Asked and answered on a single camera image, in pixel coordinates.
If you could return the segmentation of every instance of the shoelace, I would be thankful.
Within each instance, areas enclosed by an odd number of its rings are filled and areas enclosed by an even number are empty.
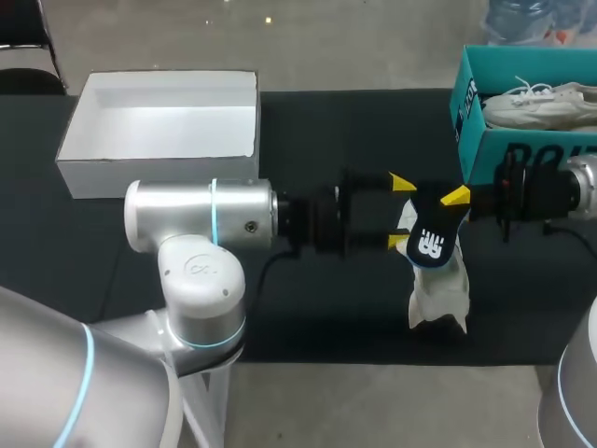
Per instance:
[[[515,87],[514,89],[511,89],[511,90],[507,91],[506,93],[504,93],[504,95],[513,95],[513,96],[516,93],[518,93],[518,95],[516,95],[516,96],[514,96],[514,98],[512,98],[512,102],[515,105],[529,104],[532,101],[537,101],[537,100],[542,100],[542,99],[543,100],[553,99],[553,87],[551,87],[549,84],[535,84],[535,85],[531,86],[531,84],[526,82],[521,77],[516,77],[516,79],[518,81],[520,81],[522,84],[524,84],[524,86]]]

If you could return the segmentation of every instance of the teal shoe box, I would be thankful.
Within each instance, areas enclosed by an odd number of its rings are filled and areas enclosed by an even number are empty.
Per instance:
[[[597,86],[597,50],[469,46],[463,51],[450,112],[463,179],[468,185],[492,184],[495,168],[509,151],[529,165],[597,152],[597,133],[490,129],[480,95],[521,87],[578,82]]]

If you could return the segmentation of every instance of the white sneaker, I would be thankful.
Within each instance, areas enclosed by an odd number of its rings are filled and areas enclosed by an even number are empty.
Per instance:
[[[524,86],[483,102],[483,116],[492,128],[568,131],[597,123],[597,87],[570,82]]]

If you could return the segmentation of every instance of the screw hole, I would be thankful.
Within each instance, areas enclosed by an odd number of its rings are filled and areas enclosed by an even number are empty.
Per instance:
[[[244,224],[244,229],[249,233],[255,233],[257,231],[257,227],[258,225],[255,221],[249,221],[246,224]]]

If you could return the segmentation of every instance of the chair leg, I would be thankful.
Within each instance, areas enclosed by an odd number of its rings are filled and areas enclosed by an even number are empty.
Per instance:
[[[52,64],[54,65],[54,70],[56,71],[56,75],[58,76],[58,79],[60,80],[60,82],[62,83],[62,86],[64,87],[64,93],[66,93],[66,89],[68,89],[68,85],[66,84],[66,79],[62,75],[62,69],[60,68],[60,65],[58,64],[58,59],[56,58],[56,52],[54,51],[54,46],[51,44],[51,42],[48,45],[48,51],[49,51],[49,56],[52,60]]]
[[[68,85],[66,84],[66,79],[62,75],[62,70],[60,65],[58,64],[58,58],[56,57],[56,51],[54,50],[54,42],[52,41],[52,36],[49,33],[48,21],[46,20],[46,12],[44,11],[44,6],[41,3],[41,0],[37,0],[37,8],[39,9],[39,15],[41,16],[41,21],[44,25],[44,31],[46,32],[46,37],[48,38],[48,44],[45,46],[49,51],[49,57],[52,59],[52,64],[54,65],[54,70],[56,71],[56,75],[58,79],[62,83],[64,87],[64,93],[66,93],[66,89],[68,89]]]

